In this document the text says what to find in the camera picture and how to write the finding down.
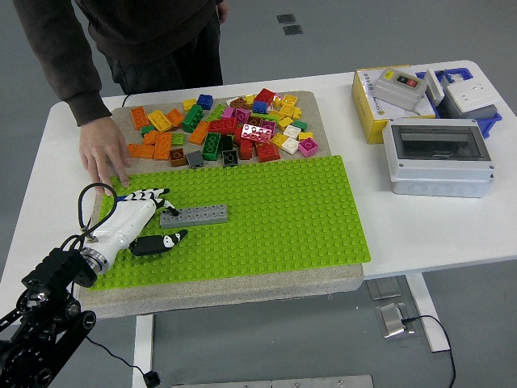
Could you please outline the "person's right hand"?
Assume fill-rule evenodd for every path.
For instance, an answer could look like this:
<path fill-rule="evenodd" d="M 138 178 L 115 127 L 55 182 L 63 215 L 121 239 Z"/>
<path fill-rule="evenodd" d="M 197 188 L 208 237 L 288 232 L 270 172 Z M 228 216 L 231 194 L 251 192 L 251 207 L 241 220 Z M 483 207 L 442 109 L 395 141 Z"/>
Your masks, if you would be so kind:
<path fill-rule="evenodd" d="M 92 183 L 111 183 L 109 164 L 124 187 L 130 180 L 127 143 L 115 121 L 107 116 L 80 127 L 79 154 Z"/>

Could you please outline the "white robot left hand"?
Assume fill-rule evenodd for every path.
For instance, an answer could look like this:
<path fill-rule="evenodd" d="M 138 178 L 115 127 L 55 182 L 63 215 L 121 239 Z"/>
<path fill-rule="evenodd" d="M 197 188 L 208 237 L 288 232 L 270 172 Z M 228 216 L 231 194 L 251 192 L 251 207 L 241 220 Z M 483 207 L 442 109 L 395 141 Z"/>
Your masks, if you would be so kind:
<path fill-rule="evenodd" d="M 156 210 L 165 208 L 177 216 L 179 212 L 162 194 L 168 188 L 137 190 L 116 202 L 116 211 L 95 231 L 95 242 L 88 242 L 82 255 L 98 273 L 106 273 L 119 251 L 128 248 L 135 256 L 165 253 L 187 236 L 186 230 L 176 234 L 141 237 L 140 233 Z"/>

